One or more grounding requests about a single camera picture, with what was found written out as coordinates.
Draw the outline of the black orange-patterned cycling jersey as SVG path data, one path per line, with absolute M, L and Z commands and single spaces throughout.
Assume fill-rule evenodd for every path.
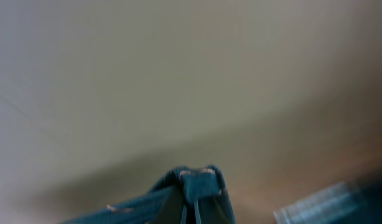
M 176 167 L 148 193 L 67 220 L 76 224 L 235 224 L 223 175 L 216 166 Z

